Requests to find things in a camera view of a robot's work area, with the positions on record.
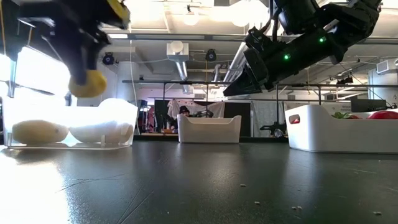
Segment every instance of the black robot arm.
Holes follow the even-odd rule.
[[[249,47],[244,52],[247,63],[224,95],[260,93],[263,85],[267,90],[273,89],[275,83],[327,57],[333,64],[340,63],[348,47],[372,34],[379,19],[380,2],[357,0],[352,7],[318,7],[314,0],[273,0],[269,3],[273,9],[270,19],[278,18],[287,34],[301,36],[285,43],[276,40],[274,30],[274,38],[270,39],[264,35],[269,23],[260,30],[249,30],[244,40]],[[324,27],[335,20],[338,23],[326,31]]]

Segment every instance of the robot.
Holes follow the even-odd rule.
[[[269,0],[270,19],[261,29],[253,27],[244,39],[247,63],[242,74],[224,91],[225,96],[260,93],[262,86],[298,74],[302,69],[330,57],[340,63],[352,45],[369,37],[379,18],[381,0],[351,0],[346,6],[315,0]],[[69,68],[70,91],[77,97],[102,94],[106,80],[96,70],[100,50],[110,44],[101,23],[127,29],[130,12],[118,0],[53,0],[25,2],[19,20],[34,26],[46,23],[43,34]],[[264,35],[274,21],[272,38]],[[281,24],[287,35],[300,35],[289,43],[277,40]]]

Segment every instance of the clear plastic bin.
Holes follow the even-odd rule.
[[[137,107],[122,99],[99,107],[2,99],[4,145],[13,149],[119,149],[130,146]]]

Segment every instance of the ductwork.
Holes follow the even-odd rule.
[[[167,44],[167,58],[175,62],[181,80],[186,81],[188,73],[185,62],[189,60],[188,44],[183,44],[181,41],[173,41]],[[184,94],[193,94],[193,87],[191,85],[182,85],[182,92]]]
[[[221,67],[221,65],[216,65],[215,67],[214,67],[214,80],[213,80],[213,82],[218,82],[218,77],[219,77],[219,75],[220,75],[220,67]]]
[[[244,42],[239,46],[238,51],[229,66],[228,71],[226,72],[224,82],[233,82],[242,72],[243,66],[246,63],[246,59],[244,58],[243,52],[247,50],[248,47]]]

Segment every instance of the white cloth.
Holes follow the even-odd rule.
[[[186,106],[188,108],[190,114],[195,114],[196,112],[206,110],[206,106],[199,105],[193,101],[170,100],[169,104],[168,104],[169,111],[167,112],[167,114],[170,117],[173,117],[174,119],[176,119],[177,115],[180,112],[181,106]],[[207,109],[214,113],[214,116],[213,116],[214,118],[224,118],[224,109],[225,109],[224,102],[212,103],[207,106]]]

